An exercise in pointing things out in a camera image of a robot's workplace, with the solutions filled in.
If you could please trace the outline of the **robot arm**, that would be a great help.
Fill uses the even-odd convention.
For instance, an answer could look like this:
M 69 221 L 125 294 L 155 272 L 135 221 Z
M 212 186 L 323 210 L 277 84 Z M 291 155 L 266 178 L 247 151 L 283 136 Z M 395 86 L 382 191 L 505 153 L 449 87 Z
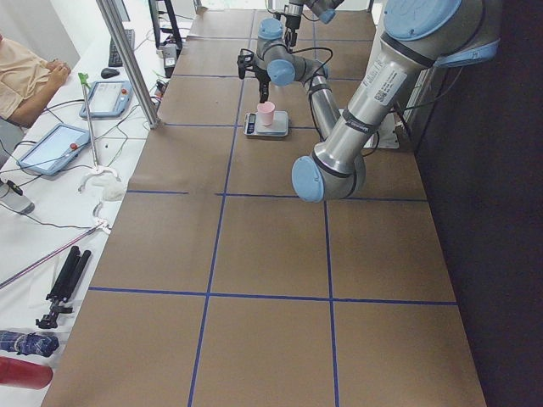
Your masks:
M 284 41 L 287 48 L 296 45 L 297 30 L 300 28 L 304 7 L 307 7 L 323 24 L 328 24 L 335 16 L 335 9 L 343 2 L 343 0 L 290 0 L 283 10 L 272 10 L 277 20 L 282 16 L 285 17 Z
M 389 1 L 383 11 L 381 51 L 344 109 L 327 83 L 324 64 L 295 55 L 296 30 L 304 8 L 329 23 L 338 1 L 291 1 L 262 20 L 255 51 L 238 55 L 238 74 L 255 74 L 260 100 L 268 85 L 298 81 L 306 89 L 322 134 L 309 156 L 294 162 L 292 184 L 306 202 L 346 198 L 365 181 L 361 150 L 377 132 L 400 92 L 423 70 L 458 67 L 492 59 L 500 41 L 500 1 Z

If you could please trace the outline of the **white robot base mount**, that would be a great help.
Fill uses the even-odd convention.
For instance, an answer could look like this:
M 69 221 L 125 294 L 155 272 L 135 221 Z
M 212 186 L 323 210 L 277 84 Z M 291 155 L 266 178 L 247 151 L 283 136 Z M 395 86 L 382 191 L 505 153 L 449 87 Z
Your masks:
M 372 98 L 380 97 L 384 102 L 391 101 L 391 92 L 398 97 L 395 101 L 399 108 L 417 104 L 418 94 L 423 89 L 423 81 L 429 75 L 430 70 L 423 70 L 416 76 L 407 77 L 406 73 L 400 73 L 397 68 L 386 64 L 383 59 L 371 57 L 367 72 L 362 80 L 362 85 Z M 399 115 L 393 113 L 395 107 L 390 106 L 389 113 L 383 118 L 378 130 L 368 139 L 364 148 L 398 148 L 400 146 L 396 127 L 400 123 Z

